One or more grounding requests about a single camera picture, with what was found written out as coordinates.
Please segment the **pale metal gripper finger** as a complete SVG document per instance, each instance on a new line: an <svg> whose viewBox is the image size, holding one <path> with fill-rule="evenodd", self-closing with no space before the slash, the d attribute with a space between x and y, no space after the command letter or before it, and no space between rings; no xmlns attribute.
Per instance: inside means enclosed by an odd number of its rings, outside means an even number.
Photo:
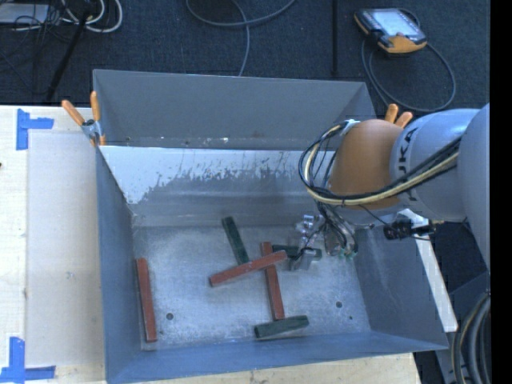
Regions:
<svg viewBox="0 0 512 384"><path fill-rule="evenodd" d="M313 262L322 258L322 250L315 245L316 237L304 237L292 245L290 270L308 270Z"/></svg>
<svg viewBox="0 0 512 384"><path fill-rule="evenodd" d="M318 217L305 214L302 220L296 223L295 230L298 233L299 248L312 248L318 235Z"/></svg>

